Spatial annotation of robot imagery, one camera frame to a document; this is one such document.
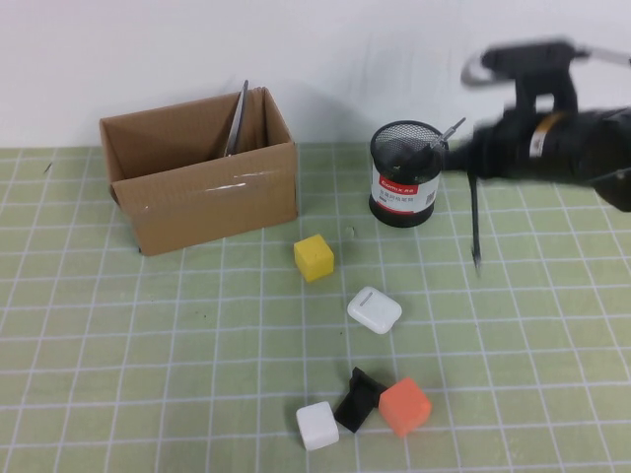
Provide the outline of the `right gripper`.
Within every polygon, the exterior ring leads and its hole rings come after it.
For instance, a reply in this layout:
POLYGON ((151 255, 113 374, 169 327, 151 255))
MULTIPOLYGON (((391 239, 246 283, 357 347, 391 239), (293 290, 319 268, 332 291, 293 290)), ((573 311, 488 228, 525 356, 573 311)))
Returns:
POLYGON ((445 153, 451 170, 477 179, 577 181, 571 156, 576 134, 565 132, 577 112, 509 111, 495 123, 477 127, 445 153))

